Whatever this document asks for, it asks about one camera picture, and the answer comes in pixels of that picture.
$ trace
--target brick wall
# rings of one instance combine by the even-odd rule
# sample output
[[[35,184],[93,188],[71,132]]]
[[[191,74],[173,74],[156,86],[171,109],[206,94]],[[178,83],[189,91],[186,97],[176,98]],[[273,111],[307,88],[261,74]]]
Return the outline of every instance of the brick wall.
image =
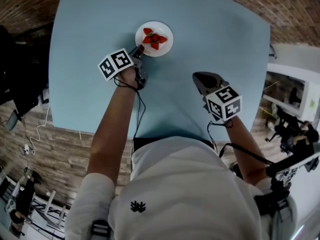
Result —
[[[271,24],[271,42],[320,47],[320,0],[234,0]],[[0,0],[0,24],[12,34],[54,20],[59,0]]]
[[[271,24],[271,42],[320,47],[320,0],[234,0]]]

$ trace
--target logo on shirt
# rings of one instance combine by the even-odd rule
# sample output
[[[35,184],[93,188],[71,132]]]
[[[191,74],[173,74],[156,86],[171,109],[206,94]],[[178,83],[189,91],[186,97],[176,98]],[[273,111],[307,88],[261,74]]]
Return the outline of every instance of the logo on shirt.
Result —
[[[137,201],[131,202],[131,210],[139,213],[143,213],[146,210],[146,204],[141,202],[138,203]]]

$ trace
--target table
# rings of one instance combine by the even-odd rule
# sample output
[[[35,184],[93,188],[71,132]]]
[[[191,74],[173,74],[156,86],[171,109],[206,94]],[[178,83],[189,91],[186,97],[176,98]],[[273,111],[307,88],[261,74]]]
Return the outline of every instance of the table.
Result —
[[[61,0],[49,60],[54,126],[97,130],[116,88],[97,64],[118,49],[131,51],[137,29],[148,21],[167,24],[174,43],[162,57],[142,58],[149,80],[140,91],[146,112],[137,137],[209,139],[213,117],[193,83],[198,71],[220,74],[243,95],[240,118],[250,130],[266,77],[270,26],[232,0]],[[136,131],[137,109],[136,98],[129,138]],[[211,135],[228,140],[223,127],[211,128]]]

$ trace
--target wooden floor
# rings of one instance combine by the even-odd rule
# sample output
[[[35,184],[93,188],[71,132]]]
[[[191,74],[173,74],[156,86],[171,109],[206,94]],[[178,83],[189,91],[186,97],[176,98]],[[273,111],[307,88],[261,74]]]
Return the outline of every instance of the wooden floor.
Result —
[[[265,85],[272,83],[271,76],[267,75]],[[260,107],[271,111],[271,104],[261,100]],[[15,108],[13,102],[0,106],[0,122],[7,120]],[[0,165],[14,180],[18,180],[24,174],[24,168],[28,166],[37,170],[44,178],[43,187],[37,188],[37,193],[44,195],[47,191],[56,190],[55,202],[71,205],[76,193],[86,174],[86,168],[90,156],[90,145],[93,135],[78,131],[66,130],[53,126],[51,113],[49,112],[45,127],[39,127],[40,141],[34,140],[36,151],[34,155],[28,155],[27,159],[22,155],[19,146],[30,144],[25,136],[38,138],[36,128],[45,123],[48,106],[37,106],[24,116],[24,124],[18,121],[12,131],[6,131],[4,123],[0,125]],[[280,140],[265,142],[266,136],[273,133],[266,128],[266,119],[271,116],[259,109],[254,120],[251,133],[265,156],[276,162],[284,158],[280,152]],[[220,151],[223,142],[217,143]],[[120,175],[116,187],[116,193],[130,180],[130,150],[131,141],[128,140],[121,161]],[[229,166],[235,161],[231,149],[224,155],[223,161]]]

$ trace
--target plate of strawberries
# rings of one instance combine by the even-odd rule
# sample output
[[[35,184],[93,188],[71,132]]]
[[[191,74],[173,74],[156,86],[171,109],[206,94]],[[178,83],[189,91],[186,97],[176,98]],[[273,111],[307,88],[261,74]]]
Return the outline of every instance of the plate of strawberries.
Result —
[[[150,21],[143,24],[135,34],[135,43],[144,46],[144,54],[151,57],[160,57],[170,51],[174,43],[171,29],[159,21]]]

